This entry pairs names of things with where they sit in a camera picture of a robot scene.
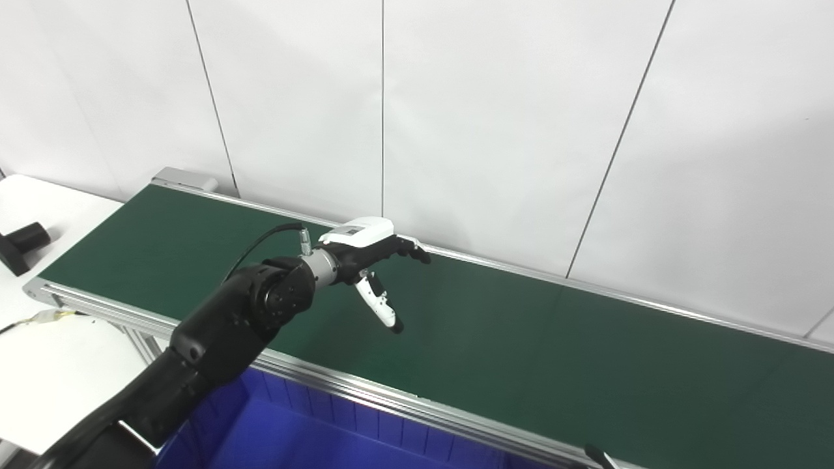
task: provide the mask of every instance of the green conveyor belt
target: green conveyor belt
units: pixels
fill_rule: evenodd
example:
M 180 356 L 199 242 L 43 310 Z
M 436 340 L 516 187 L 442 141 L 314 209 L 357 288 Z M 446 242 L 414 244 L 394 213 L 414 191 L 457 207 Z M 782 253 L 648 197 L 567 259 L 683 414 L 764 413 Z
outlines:
M 287 221 L 151 185 L 41 276 L 181 320 Z M 445 257 L 374 269 L 402 335 L 341 286 L 270 347 L 650 469 L 834 468 L 834 355 Z

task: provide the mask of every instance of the robotic arm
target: robotic arm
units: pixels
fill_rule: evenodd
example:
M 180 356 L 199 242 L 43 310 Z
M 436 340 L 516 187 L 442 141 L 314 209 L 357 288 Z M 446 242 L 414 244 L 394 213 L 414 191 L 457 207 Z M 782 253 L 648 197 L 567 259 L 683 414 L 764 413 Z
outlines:
M 380 217 L 352 220 L 324 234 L 315 247 L 301 224 L 292 229 L 301 233 L 300 257 L 275 257 L 234 271 L 173 330 L 170 347 L 157 360 L 30 469 L 151 467 L 154 453 L 143 440 L 161 447 L 213 389 L 251 365 L 327 285 L 355 285 L 385 326 L 403 330 L 368 268 L 393 254 L 428 264 L 419 241 L 396 235 L 390 220 Z

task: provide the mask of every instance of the blue plastic container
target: blue plastic container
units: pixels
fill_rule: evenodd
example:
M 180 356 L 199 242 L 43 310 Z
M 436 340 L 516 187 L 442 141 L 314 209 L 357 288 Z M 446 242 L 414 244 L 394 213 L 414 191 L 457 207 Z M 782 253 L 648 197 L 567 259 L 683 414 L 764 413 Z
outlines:
M 216 390 L 157 469 L 545 469 L 444 431 L 261 371 Z

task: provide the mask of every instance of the metal connector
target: metal connector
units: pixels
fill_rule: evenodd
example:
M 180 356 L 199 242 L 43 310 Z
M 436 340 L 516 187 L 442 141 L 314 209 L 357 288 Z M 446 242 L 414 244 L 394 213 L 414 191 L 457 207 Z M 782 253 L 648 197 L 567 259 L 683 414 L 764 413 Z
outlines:
M 310 232 L 306 228 L 299 231 L 299 239 L 301 239 L 301 254 L 313 254 L 313 245 L 310 243 Z

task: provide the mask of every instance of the white wall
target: white wall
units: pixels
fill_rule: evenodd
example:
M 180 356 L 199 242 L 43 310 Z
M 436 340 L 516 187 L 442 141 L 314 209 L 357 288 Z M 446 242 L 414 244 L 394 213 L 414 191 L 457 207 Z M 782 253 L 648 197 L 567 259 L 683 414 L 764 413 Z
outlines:
M 241 197 L 379 214 L 380 0 L 192 0 Z
M 0 5 L 0 166 L 123 197 L 28 3 Z
M 234 172 L 246 199 L 834 343 L 822 0 L 675 5 L 580 243 L 669 3 L 191 0 L 201 56 L 184 0 L 10 0 L 0 167 L 117 199 Z
M 234 192 L 185 2 L 12 0 L 0 18 L 7 171 L 126 199 L 176 166 Z
M 564 275 L 668 7 L 387 3 L 385 215 Z
M 834 306 L 832 19 L 678 3 L 571 277 L 807 333 Z

